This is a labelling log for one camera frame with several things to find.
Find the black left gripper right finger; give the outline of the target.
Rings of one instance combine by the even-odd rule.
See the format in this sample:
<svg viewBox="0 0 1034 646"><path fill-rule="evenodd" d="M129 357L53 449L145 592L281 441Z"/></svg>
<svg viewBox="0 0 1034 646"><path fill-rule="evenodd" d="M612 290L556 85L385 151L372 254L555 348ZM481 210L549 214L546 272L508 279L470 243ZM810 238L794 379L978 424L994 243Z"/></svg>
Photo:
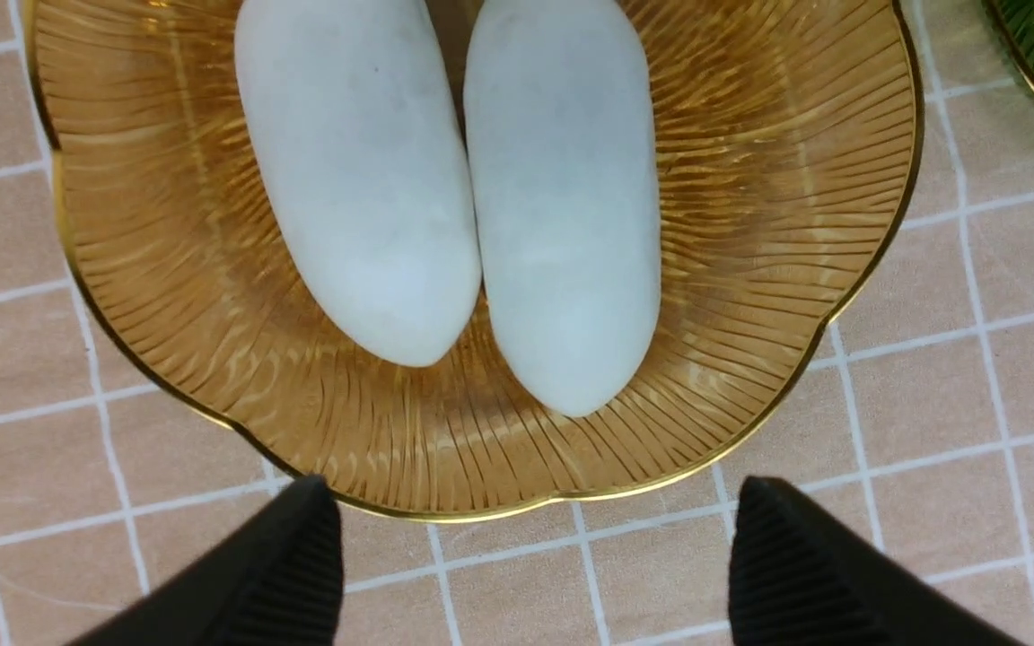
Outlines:
<svg viewBox="0 0 1034 646"><path fill-rule="evenodd" d="M748 476L729 563L736 645L1013 645L783 478Z"/></svg>

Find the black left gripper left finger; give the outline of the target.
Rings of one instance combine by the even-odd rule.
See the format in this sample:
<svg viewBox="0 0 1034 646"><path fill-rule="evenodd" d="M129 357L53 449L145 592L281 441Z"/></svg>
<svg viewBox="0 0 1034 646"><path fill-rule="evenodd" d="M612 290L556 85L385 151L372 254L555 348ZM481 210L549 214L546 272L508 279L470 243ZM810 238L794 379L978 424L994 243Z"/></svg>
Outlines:
<svg viewBox="0 0 1034 646"><path fill-rule="evenodd" d="M78 645L332 645L344 597L342 519L299 476L237 531Z"/></svg>

